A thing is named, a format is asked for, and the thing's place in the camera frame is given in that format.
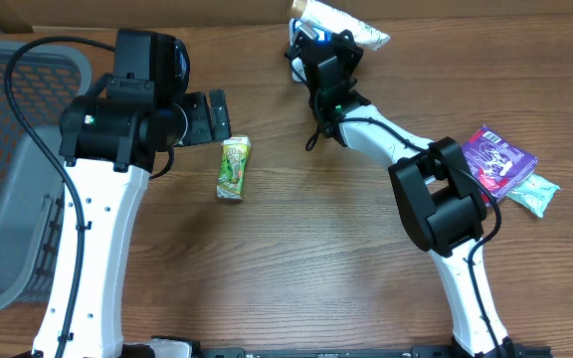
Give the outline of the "green juice carton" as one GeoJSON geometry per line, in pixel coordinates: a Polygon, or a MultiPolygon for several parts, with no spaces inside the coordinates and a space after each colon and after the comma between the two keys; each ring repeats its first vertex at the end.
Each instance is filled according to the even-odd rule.
{"type": "Polygon", "coordinates": [[[217,197],[241,200],[246,167],[251,153],[251,141],[246,135],[236,135],[223,141],[220,172],[216,188],[217,197]]]}

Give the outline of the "white tube gold cap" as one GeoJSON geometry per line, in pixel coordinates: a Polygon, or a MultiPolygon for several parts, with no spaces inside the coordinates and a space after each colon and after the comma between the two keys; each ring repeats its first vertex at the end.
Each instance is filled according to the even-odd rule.
{"type": "Polygon", "coordinates": [[[290,18],[318,25],[330,31],[331,34],[339,34],[348,30],[358,46],[371,51],[377,51],[390,41],[388,34],[321,1],[293,0],[290,18]]]}

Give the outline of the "purple snack packet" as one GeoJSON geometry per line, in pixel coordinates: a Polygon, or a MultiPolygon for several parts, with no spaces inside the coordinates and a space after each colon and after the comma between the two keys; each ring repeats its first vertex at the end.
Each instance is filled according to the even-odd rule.
{"type": "Polygon", "coordinates": [[[462,146],[472,174],[497,202],[534,172],[538,158],[482,126],[462,146]]]}

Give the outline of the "teal snack packet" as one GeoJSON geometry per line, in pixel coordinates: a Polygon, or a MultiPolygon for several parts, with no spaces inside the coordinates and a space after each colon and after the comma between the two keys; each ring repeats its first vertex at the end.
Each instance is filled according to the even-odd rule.
{"type": "Polygon", "coordinates": [[[506,196],[531,211],[536,217],[543,218],[547,206],[559,190],[557,184],[532,173],[506,196]]]}

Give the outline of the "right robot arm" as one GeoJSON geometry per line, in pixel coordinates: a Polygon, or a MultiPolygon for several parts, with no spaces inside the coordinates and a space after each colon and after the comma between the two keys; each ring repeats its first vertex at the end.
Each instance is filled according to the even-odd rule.
{"type": "Polygon", "coordinates": [[[439,272],[453,319],[458,357],[512,357],[483,264],[486,209],[496,202],[475,178],[452,138],[431,141],[385,118],[355,90],[352,73],[363,56],[350,31],[321,41],[300,26],[286,52],[300,60],[297,77],[310,93],[316,133],[387,168],[402,226],[439,272]]]}

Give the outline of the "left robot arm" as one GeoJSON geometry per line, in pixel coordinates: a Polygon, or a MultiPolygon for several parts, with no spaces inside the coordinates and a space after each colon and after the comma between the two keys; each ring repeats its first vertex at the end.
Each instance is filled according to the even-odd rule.
{"type": "Polygon", "coordinates": [[[229,138],[224,96],[189,90],[187,50],[173,36],[121,30],[113,52],[112,72],[60,119],[64,221],[32,355],[194,357],[198,346],[181,338],[125,342],[121,297],[133,224],[156,154],[229,138]]]}

